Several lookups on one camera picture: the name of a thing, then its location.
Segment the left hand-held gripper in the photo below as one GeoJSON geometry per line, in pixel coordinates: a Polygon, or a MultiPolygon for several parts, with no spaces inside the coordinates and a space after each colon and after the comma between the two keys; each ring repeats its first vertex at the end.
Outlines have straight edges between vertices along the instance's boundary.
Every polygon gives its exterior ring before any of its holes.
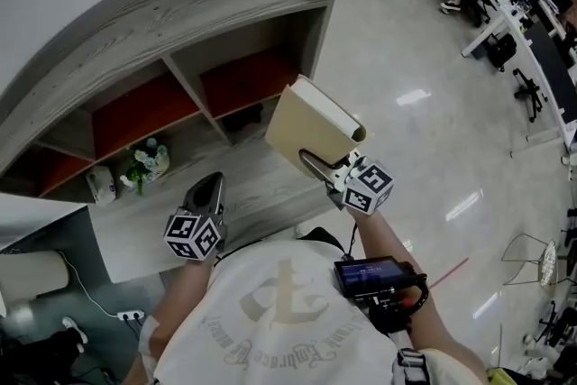
{"type": "Polygon", "coordinates": [[[165,244],[180,259],[205,261],[224,247],[224,174],[215,172],[199,180],[169,217],[165,244]]]}

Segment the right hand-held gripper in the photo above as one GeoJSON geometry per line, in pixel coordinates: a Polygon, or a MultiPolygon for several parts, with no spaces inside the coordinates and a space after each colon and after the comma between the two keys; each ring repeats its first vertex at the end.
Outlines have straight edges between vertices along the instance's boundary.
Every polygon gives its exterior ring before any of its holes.
{"type": "Polygon", "coordinates": [[[335,167],[307,150],[300,150],[298,156],[314,177],[332,185],[327,195],[340,210],[347,207],[373,215],[389,198],[394,186],[394,179],[379,162],[360,157],[359,152],[348,153],[335,167]]]}

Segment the beige book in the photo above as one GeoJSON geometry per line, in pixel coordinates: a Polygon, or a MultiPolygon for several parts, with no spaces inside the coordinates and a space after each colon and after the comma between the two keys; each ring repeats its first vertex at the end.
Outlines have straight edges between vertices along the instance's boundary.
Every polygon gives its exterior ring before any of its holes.
{"type": "Polygon", "coordinates": [[[265,134],[278,154],[310,178],[314,174],[300,159],[300,151],[332,165],[365,138],[364,125],[303,75],[283,90],[265,134]]]}

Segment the grey wooden shelf unit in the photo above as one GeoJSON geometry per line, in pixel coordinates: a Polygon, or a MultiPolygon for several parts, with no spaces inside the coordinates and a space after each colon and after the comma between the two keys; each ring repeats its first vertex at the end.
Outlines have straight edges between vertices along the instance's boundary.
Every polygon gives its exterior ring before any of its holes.
{"type": "Polygon", "coordinates": [[[155,138],[235,143],[263,105],[312,77],[334,0],[104,0],[0,98],[0,192],[92,202],[88,172],[127,174],[155,138]]]}

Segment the person's left forearm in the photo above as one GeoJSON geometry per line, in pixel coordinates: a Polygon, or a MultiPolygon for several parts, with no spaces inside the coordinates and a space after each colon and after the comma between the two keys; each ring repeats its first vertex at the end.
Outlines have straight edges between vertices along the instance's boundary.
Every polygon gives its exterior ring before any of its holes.
{"type": "Polygon", "coordinates": [[[203,262],[188,261],[152,311],[151,316],[159,322],[159,326],[152,334],[150,347],[158,361],[180,325],[206,294],[216,259],[213,252],[203,262]]]}

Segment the grey wooden shelf desk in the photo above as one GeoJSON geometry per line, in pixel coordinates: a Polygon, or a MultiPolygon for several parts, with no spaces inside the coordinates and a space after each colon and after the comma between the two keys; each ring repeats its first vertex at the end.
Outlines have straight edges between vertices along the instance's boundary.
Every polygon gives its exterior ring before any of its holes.
{"type": "Polygon", "coordinates": [[[85,203],[108,276],[124,282],[180,265],[163,242],[169,214],[199,179],[216,171],[228,186],[227,245],[237,248],[321,214],[329,207],[323,188],[282,159],[264,135],[280,96],[267,101],[260,123],[243,127],[235,143],[202,135],[186,139],[187,162],[173,164],[138,195],[114,177],[116,199],[98,206],[85,203]]]}

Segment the long white office desk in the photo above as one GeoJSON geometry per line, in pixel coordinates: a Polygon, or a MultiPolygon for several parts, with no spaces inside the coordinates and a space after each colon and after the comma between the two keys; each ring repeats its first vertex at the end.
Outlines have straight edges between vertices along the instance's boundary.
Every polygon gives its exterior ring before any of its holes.
{"type": "Polygon", "coordinates": [[[533,52],[531,51],[531,41],[526,39],[525,32],[522,30],[522,24],[520,21],[522,13],[520,12],[520,9],[514,6],[510,0],[489,1],[495,7],[497,16],[490,20],[489,24],[479,33],[477,38],[475,38],[472,42],[470,42],[469,45],[462,49],[461,54],[464,57],[469,56],[474,49],[480,46],[481,43],[490,36],[491,33],[495,32],[499,27],[506,25],[508,27],[508,31],[515,38],[517,48],[528,57],[530,66],[534,70],[534,79],[538,81],[537,85],[540,87],[543,95],[548,98],[548,105],[551,108],[555,120],[554,127],[546,129],[541,133],[529,135],[527,137],[527,146],[525,149],[527,151],[534,149],[536,145],[532,143],[533,140],[538,139],[547,133],[551,133],[553,138],[551,140],[542,142],[542,144],[547,146],[562,143],[567,150],[567,164],[572,167],[577,167],[577,142],[574,140],[577,136],[577,121],[573,121],[569,124],[564,123],[563,118],[561,117],[562,112],[555,103],[552,90],[548,85],[545,74],[542,71],[539,62],[536,60],[533,52]]]}

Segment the white flowers in pot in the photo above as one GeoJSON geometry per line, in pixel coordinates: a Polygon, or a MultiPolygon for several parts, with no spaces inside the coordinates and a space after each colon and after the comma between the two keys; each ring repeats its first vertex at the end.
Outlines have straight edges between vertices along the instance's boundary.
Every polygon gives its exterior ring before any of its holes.
{"type": "Polygon", "coordinates": [[[161,177],[169,165],[167,146],[159,143],[156,138],[149,137],[135,147],[129,166],[119,179],[125,187],[141,195],[144,187],[161,177]]]}

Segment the person's black shorts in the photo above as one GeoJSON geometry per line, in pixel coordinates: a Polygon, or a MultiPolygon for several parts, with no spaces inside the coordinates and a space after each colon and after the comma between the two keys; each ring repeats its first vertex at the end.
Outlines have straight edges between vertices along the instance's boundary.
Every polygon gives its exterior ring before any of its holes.
{"type": "Polygon", "coordinates": [[[323,227],[316,227],[313,229],[306,238],[310,241],[328,243],[333,245],[334,247],[338,248],[342,253],[345,253],[345,250],[341,243],[329,232],[326,231],[323,227]]]}

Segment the white tissue packet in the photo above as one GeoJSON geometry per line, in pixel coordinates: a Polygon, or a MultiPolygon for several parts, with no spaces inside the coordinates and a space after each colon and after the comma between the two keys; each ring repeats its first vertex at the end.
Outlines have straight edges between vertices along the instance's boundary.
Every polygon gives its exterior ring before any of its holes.
{"type": "Polygon", "coordinates": [[[85,177],[98,206],[107,206],[115,201],[116,188],[109,168],[95,165],[87,171],[85,177]]]}

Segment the black wrist-mounted display device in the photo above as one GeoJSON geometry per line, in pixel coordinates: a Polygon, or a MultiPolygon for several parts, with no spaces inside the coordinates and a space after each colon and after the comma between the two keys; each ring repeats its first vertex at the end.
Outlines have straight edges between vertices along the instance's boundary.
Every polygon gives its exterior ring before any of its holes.
{"type": "Polygon", "coordinates": [[[334,275],[342,295],[385,335],[410,332],[411,317],[429,297],[425,273],[391,256],[362,260],[346,256],[334,264],[334,275]]]}

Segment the person's white t-shirt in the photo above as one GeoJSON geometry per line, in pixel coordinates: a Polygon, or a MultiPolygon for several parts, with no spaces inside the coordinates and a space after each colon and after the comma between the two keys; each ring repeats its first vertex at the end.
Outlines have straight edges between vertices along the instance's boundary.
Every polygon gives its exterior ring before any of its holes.
{"type": "Polygon", "coordinates": [[[154,385],[465,385],[470,373],[405,331],[379,332],[336,281],[337,250],[269,241],[215,261],[154,385]]]}

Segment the white bandage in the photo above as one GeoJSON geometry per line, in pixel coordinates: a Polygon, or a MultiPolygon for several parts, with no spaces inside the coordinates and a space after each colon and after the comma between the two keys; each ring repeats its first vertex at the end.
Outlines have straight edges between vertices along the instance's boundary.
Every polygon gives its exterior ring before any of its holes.
{"type": "Polygon", "coordinates": [[[154,370],[156,368],[158,360],[152,355],[150,342],[152,334],[158,326],[159,322],[153,316],[147,316],[140,330],[138,350],[145,369],[154,370]]]}

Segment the black bag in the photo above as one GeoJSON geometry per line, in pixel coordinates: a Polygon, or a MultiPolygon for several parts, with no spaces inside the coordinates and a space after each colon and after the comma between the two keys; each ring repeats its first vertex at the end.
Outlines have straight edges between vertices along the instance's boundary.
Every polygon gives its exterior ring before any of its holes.
{"type": "Polygon", "coordinates": [[[505,70],[505,64],[515,56],[517,43],[511,33],[506,33],[492,43],[488,49],[490,63],[500,72],[505,70]]]}

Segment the black office chair base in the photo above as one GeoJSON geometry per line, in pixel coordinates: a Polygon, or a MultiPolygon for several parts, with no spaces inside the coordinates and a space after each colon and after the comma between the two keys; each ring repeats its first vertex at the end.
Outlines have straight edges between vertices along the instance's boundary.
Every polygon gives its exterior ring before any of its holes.
{"type": "Polygon", "coordinates": [[[547,102],[548,98],[541,94],[541,89],[534,80],[527,78],[519,68],[513,69],[512,73],[514,77],[522,80],[522,83],[518,85],[517,90],[514,92],[514,98],[518,101],[530,102],[531,111],[528,120],[532,124],[542,111],[543,102],[547,102]]]}

